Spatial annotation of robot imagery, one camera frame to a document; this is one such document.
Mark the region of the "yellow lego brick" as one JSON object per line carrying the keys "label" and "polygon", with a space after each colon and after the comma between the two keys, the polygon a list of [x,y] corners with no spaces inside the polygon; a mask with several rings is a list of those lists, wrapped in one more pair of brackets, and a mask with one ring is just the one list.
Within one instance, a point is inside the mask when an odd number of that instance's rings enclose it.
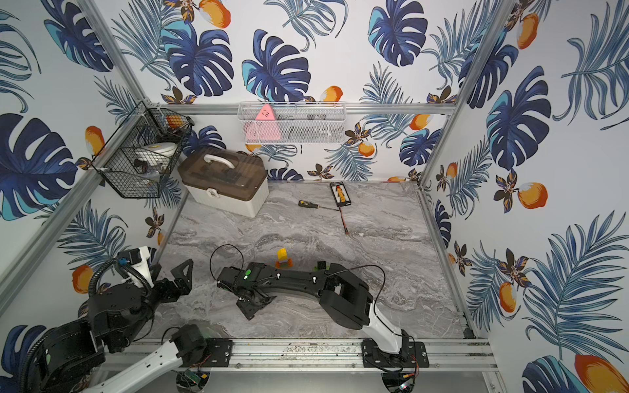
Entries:
{"label": "yellow lego brick", "polygon": [[288,252],[285,248],[278,250],[277,252],[278,262],[283,263],[288,261]]}

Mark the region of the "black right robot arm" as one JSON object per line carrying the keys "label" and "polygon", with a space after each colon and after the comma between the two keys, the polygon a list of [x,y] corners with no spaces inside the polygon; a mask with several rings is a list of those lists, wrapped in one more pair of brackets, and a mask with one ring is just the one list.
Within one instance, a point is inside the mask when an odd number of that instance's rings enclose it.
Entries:
{"label": "black right robot arm", "polygon": [[304,297],[316,301],[337,325],[365,333],[397,367],[419,363],[414,337],[394,327],[378,308],[387,281],[380,265],[347,268],[320,261],[315,270],[302,271],[251,262],[216,273],[212,262],[209,259],[211,278],[218,288],[237,296],[237,308],[249,321],[277,296]]}

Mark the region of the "orange lego plate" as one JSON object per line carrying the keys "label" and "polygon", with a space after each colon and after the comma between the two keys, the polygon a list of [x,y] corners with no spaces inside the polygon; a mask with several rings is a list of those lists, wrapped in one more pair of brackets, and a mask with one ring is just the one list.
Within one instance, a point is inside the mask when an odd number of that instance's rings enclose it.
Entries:
{"label": "orange lego plate", "polygon": [[293,267],[293,261],[291,259],[285,261],[277,261],[275,263],[275,267],[282,270],[291,269]]}

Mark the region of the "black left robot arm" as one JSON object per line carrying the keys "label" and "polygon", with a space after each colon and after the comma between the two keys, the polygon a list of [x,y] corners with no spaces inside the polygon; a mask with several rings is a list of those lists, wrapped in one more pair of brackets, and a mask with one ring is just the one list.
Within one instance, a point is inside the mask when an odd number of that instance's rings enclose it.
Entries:
{"label": "black left robot arm", "polygon": [[46,332],[28,350],[18,378],[19,392],[69,392],[106,353],[120,353],[130,346],[158,306],[178,301],[193,287],[193,261],[171,271],[173,278],[150,283],[130,263],[122,270],[135,283],[121,283],[98,291],[101,276],[118,260],[108,260],[88,284],[88,314]]}

